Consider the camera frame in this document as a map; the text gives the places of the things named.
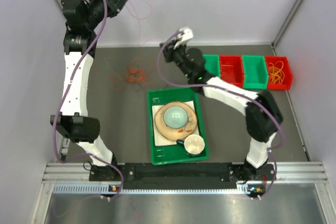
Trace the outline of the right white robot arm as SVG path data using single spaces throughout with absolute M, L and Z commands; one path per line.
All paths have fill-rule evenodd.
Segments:
M 171 86 L 190 88 L 206 98 L 217 100 L 237 110 L 245 117 L 246 130 L 251 140 L 240 176 L 243 180 L 256 180 L 264 174 L 264 167 L 274 149 L 272 142 L 275 136 L 279 134 L 282 140 L 285 138 L 281 128 L 283 116 L 280 109 L 269 91 L 248 91 L 206 70 L 203 53 L 198 48 L 187 47 L 192 38 L 192 30 L 184 27 L 159 44 L 159 75 Z M 161 71 L 161 59 L 167 63 L 175 63 L 186 76 L 187 83 L 177 84 L 168 80 Z

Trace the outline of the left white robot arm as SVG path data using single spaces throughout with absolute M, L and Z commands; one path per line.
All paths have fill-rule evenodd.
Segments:
M 90 180 L 123 179 L 114 153 L 100 136 L 100 122 L 88 115 L 87 91 L 96 46 L 108 18 L 116 17 L 128 0 L 61 0 L 66 20 L 65 78 L 57 112 L 50 117 L 52 133 L 59 133 L 91 158 Z

